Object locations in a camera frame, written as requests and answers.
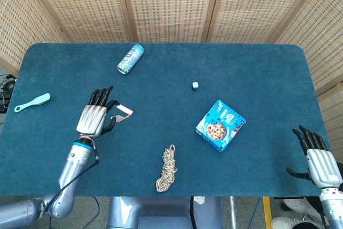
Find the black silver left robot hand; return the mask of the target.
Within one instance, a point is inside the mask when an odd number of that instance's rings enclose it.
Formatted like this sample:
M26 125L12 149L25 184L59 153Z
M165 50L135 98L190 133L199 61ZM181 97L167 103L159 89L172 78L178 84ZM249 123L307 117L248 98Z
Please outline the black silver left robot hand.
M95 139L100 135L112 131L117 118L113 116L107 126L103 126L107 113L120 103L117 100L108 101L113 86L103 89L96 89L90 96L88 104L84 107L79 122L77 132L80 136Z

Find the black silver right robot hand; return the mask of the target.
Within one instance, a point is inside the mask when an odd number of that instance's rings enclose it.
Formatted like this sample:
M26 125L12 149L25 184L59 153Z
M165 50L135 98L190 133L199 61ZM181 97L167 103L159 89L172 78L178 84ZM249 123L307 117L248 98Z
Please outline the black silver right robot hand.
M294 178L311 181L319 189L338 189L343 184L343 177L334 155L328 150L323 138L302 125L292 132L299 140L308 171L301 173L287 167L288 174Z

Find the white sneaker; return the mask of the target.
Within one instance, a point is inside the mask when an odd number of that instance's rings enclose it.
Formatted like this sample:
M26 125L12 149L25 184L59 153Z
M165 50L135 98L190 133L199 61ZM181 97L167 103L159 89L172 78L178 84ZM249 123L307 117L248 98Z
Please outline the white sneaker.
M298 219L291 219L286 217L276 217L271 221L272 229L293 229L296 225L300 224Z
M318 211L305 198L284 199L284 204L291 210L306 214L312 218L320 218Z

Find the woven bamboo screen panel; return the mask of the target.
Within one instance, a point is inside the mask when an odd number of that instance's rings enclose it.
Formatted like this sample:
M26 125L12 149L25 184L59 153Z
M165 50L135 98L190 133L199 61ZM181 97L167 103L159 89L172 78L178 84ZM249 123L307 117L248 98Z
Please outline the woven bamboo screen panel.
M125 0L133 39L206 42L215 0Z
M67 42L42 0L0 0L0 67L17 75L27 49Z
M206 42L276 42L306 0L211 0Z
M332 153L343 163L343 82L318 97Z
M134 42L129 0L40 0L70 42Z
M304 50L316 90L343 75L343 0L307 0L278 42Z

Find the mint green brush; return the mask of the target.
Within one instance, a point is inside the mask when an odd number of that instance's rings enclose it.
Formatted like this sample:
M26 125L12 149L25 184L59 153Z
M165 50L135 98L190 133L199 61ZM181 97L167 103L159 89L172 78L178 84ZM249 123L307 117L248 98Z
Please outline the mint green brush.
M29 102L27 102L27 103L25 103L25 104L16 106L16 107L14 108L14 111L15 111L16 113L18 113L18 112L20 112L20 111L22 111L22 110L24 110L25 108L28 108L28 107L30 107L30 106L41 105L41 104L43 104L43 103L49 101L50 98L51 98L50 94L49 94L49 93L45 93L45 94L43 94L43 95L40 95L40 96L34 98L33 100L31 100L31 101L29 101Z

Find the blue green drink can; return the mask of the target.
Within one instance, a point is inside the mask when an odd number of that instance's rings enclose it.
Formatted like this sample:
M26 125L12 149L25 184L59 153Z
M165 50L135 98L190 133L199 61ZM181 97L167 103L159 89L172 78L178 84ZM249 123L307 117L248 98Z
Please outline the blue green drink can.
M128 74L143 54L143 47L135 44L117 65L118 71L124 75Z

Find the dark teal table mat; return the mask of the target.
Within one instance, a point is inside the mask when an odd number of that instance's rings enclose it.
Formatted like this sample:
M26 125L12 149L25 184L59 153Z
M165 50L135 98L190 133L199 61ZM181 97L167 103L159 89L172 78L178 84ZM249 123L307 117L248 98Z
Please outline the dark teal table mat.
M314 196L286 171L307 170L292 130L327 138L304 51L296 45L145 43L127 74L129 43L37 43L24 56L0 132L0 196L55 194L81 113L96 89L133 114L96 139L100 163L79 196L155 196L162 153L175 145L167 196ZM198 82L199 88L192 89ZM49 101L14 108L49 93ZM246 119L224 151L195 127L221 100Z

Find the metal table leg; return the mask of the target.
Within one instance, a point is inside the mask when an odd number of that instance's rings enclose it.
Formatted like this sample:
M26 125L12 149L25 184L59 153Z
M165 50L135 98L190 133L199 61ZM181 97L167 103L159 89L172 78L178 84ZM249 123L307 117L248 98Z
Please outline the metal table leg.
M237 229L237 222L236 222L236 212L235 212L235 198L234 196L229 197L230 202L230 220L231 220L231 228Z

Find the blue cookie box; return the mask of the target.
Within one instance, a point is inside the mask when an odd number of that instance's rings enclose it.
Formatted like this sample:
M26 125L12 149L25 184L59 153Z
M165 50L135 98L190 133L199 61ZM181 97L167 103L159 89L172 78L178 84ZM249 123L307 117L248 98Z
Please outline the blue cookie box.
M235 137L246 119L221 100L217 100L195 127L195 132L222 152Z

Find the grey-blue robot torso base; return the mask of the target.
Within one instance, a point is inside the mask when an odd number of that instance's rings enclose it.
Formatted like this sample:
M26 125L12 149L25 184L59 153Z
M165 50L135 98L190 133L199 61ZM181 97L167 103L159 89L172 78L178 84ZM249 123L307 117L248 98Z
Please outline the grey-blue robot torso base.
M106 229L222 229L219 197L112 197Z

